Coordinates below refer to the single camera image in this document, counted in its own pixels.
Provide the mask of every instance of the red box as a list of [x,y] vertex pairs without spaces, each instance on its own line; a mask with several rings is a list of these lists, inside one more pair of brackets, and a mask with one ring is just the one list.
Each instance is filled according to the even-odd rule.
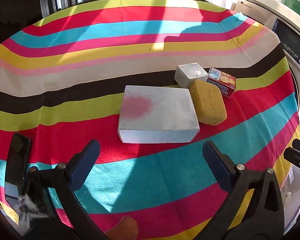
[[235,91],[235,81],[235,77],[217,70],[216,68],[210,68],[209,70],[207,82],[216,85],[220,89],[221,94],[227,98],[231,97]]

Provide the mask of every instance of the large white box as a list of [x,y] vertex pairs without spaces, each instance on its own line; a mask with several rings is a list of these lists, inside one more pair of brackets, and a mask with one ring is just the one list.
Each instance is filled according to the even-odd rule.
[[200,79],[207,81],[209,74],[197,63],[178,65],[174,80],[181,88],[189,88],[193,82]]
[[199,130],[188,89],[125,87],[118,127],[123,143],[191,142]]

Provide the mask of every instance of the brown object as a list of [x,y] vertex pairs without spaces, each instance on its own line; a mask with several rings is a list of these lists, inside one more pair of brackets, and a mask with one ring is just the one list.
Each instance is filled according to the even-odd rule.
[[227,112],[219,88],[196,80],[189,88],[199,122],[217,125],[227,119]]
[[216,85],[227,98],[231,97],[236,88],[236,78],[216,68],[210,68],[207,82]]
[[138,225],[132,217],[124,217],[120,222],[105,233],[110,240],[136,240]]

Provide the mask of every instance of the striped tablecloth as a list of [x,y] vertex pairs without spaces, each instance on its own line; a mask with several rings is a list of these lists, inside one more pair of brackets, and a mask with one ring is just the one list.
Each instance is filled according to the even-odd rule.
[[[123,144],[125,85],[170,86],[176,65],[198,62],[237,78],[228,118],[200,124],[189,144]],[[92,138],[101,153],[76,192],[102,230],[138,222],[138,239],[192,239],[226,197],[202,157],[212,140],[235,163],[291,167],[282,152],[300,136],[287,60],[277,36],[247,17],[197,0],[97,0],[54,13],[0,44],[0,200],[15,131],[33,141],[29,162],[55,167]],[[65,223],[65,213],[51,195]],[[233,225],[247,208],[246,195]]]

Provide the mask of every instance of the turquoise stripe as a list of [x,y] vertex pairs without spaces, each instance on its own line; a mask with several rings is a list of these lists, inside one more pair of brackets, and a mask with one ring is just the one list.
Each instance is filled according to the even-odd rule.
[[225,33],[241,25],[247,17],[232,15],[220,23],[180,21],[131,21],[101,23],[74,28],[47,36],[33,36],[19,31],[11,36],[16,43],[28,48],[46,48],[76,41],[128,35],[161,33]]
[[[202,157],[204,141],[214,141],[234,163],[246,163],[296,111],[292,93],[272,108],[210,138],[149,156],[95,164],[76,195],[88,213],[135,211],[185,198],[216,182]],[[39,169],[51,167],[43,163],[32,165]],[[0,161],[2,187],[4,170],[5,161]],[[54,190],[51,194],[56,207],[62,208]]]

